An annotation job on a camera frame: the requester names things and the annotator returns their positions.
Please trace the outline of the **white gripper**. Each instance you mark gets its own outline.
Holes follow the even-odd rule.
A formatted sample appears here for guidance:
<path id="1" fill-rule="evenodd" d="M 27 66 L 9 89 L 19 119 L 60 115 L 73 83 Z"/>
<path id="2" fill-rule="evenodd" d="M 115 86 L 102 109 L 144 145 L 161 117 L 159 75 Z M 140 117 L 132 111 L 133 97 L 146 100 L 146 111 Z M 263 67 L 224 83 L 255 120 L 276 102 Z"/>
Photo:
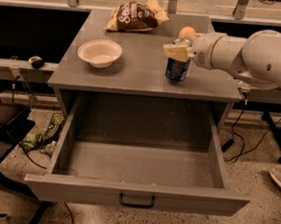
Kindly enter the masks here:
<path id="1" fill-rule="evenodd" d="M 173 60 L 188 62 L 193 60 L 198 67 L 213 69 L 212 53 L 217 42 L 225 36 L 225 33 L 192 33 L 185 34 L 184 39 L 191 43 L 191 47 L 185 44 L 164 44 L 164 54 Z"/>

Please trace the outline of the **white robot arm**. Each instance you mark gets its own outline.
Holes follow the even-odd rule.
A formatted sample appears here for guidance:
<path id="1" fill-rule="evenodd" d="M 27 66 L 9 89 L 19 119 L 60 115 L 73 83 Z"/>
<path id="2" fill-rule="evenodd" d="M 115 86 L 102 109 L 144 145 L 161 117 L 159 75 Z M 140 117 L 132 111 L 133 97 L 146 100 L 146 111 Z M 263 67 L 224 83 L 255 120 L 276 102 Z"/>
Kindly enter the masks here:
<path id="1" fill-rule="evenodd" d="M 225 33 L 191 32 L 163 46 L 164 54 L 178 62 L 223 70 L 252 89 L 281 89 L 281 33 L 262 30 L 248 38 Z"/>

